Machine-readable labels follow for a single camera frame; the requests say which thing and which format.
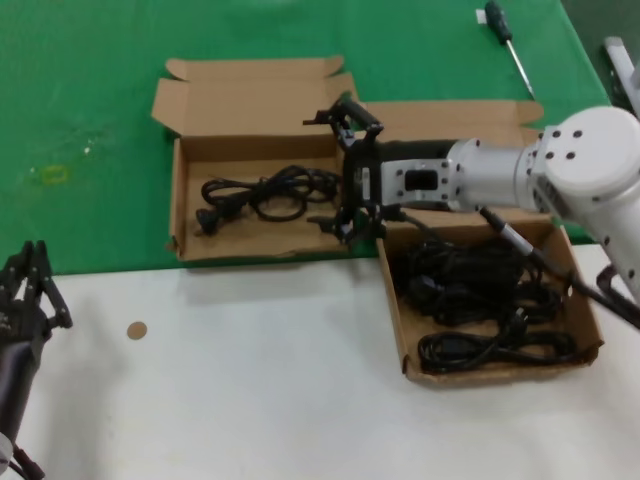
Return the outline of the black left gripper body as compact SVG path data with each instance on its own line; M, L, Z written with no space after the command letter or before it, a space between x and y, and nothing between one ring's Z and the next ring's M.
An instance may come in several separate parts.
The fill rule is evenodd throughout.
M38 303L1 306L1 433L17 436L33 380L49 337L48 319Z

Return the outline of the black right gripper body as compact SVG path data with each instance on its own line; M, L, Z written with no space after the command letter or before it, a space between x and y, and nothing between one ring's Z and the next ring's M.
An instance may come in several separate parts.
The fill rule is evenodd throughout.
M402 221L404 207L447 211L452 148L451 140L357 140L345 150L341 203L381 205L386 221Z

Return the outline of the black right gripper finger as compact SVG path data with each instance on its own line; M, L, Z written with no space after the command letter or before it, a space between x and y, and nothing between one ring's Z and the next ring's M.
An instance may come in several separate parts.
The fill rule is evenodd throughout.
M388 214L389 209L378 204L353 206L339 203L334 215L310 216L307 222L317 225L322 233L335 237L341 245L356 245L383 238Z
M302 124L329 125L339 146L352 146L356 142L352 124L365 132L363 141L370 145L384 130L376 117L350 97L340 97L328 109L318 110L313 119L304 120Z

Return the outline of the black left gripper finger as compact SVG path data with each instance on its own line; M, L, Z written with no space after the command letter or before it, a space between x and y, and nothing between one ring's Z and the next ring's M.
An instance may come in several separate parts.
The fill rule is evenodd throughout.
M45 329L70 329L73 321L68 306L54 282L47 246L43 240L33 244L27 273L26 303L43 318L42 323L46 325ZM47 314L43 310L42 297L50 303L52 314Z
M10 255L1 268L1 300L12 300L31 269L31 257L34 250L32 241L26 241L21 250Z

